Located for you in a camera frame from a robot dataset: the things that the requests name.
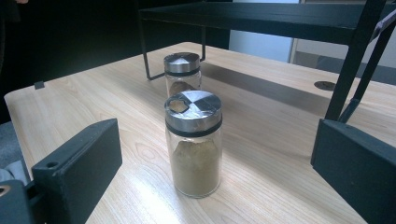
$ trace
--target shaker lid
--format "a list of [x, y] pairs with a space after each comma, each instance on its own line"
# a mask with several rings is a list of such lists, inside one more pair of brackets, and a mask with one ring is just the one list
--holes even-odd
[[180, 75], [193, 72], [185, 75], [190, 76], [199, 71], [200, 58], [195, 53], [180, 52], [166, 56], [163, 59], [163, 64], [167, 74]]
[[222, 122], [221, 100], [207, 91], [183, 91], [165, 102], [166, 127], [185, 137], [213, 133]]

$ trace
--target brown powder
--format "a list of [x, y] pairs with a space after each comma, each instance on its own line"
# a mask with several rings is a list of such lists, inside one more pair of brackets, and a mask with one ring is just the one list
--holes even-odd
[[177, 81], [174, 82], [172, 86], [169, 88], [169, 95], [173, 96], [182, 91], [196, 91], [196, 89], [192, 85], [186, 82]]
[[175, 186], [191, 197], [204, 197], [219, 185], [221, 152], [213, 140], [179, 142], [172, 154]]
[[181, 100], [173, 100], [169, 102], [169, 108], [177, 113], [182, 113], [189, 107]]

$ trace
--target spice jar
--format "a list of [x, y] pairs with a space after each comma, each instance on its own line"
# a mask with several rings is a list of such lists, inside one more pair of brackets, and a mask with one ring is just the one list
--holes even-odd
[[214, 192], [221, 171], [221, 100], [183, 91], [165, 102], [166, 142], [175, 187], [193, 198]]
[[200, 58], [198, 54], [180, 52], [163, 59], [168, 97], [182, 91], [201, 89]]

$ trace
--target white wall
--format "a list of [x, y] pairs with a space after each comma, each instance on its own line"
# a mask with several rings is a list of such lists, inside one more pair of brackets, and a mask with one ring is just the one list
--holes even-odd
[[[233, 0], [244, 3], [299, 3], [299, 0]], [[288, 63], [292, 39], [276, 35], [263, 35], [231, 31], [230, 50]]]
[[[363, 62], [367, 63], [371, 53], [373, 52], [376, 40], [367, 47], [366, 53], [363, 57]], [[302, 40], [298, 39], [296, 43], [296, 50], [304, 53], [311, 53], [317, 55], [323, 55], [331, 58], [345, 59], [347, 56], [348, 47], [345, 45], [335, 45], [329, 43], [322, 43], [318, 41]], [[396, 30], [393, 31], [392, 36], [385, 48], [384, 54], [379, 61], [379, 65], [396, 68]]]

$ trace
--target light wood tabletop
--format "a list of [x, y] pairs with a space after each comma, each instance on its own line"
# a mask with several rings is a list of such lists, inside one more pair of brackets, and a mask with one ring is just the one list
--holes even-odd
[[[200, 54], [201, 46], [152, 51], [152, 74], [181, 51]], [[174, 188], [165, 80], [145, 74], [140, 55], [5, 97], [28, 167], [88, 125], [118, 120], [123, 164], [89, 223], [364, 223], [310, 165], [332, 96], [314, 83], [336, 74], [207, 47], [203, 90], [222, 101], [223, 157], [220, 186], [203, 199]], [[396, 146], [395, 94], [372, 82], [348, 124]]]

